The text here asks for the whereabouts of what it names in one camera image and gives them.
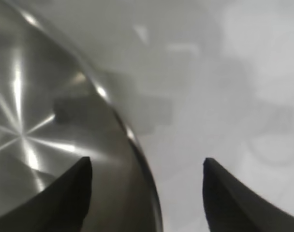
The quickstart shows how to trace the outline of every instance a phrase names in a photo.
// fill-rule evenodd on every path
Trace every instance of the stainless steel pot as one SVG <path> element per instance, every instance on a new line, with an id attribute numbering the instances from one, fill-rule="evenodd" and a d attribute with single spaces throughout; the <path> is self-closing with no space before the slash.
<path id="1" fill-rule="evenodd" d="M 52 26 L 0 0 L 0 221 L 82 157 L 93 171 L 82 231 L 162 231 L 148 164 L 93 67 Z"/>

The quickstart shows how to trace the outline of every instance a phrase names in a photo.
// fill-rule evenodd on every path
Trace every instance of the gray surface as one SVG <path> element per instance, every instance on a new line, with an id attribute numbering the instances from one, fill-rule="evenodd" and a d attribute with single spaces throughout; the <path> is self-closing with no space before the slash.
<path id="1" fill-rule="evenodd" d="M 0 216 L 90 156 L 93 195 L 83 231 L 159 231 L 155 189 L 137 160 L 140 150 L 130 147 L 81 60 L 44 28 L 19 6 L 0 1 Z"/>

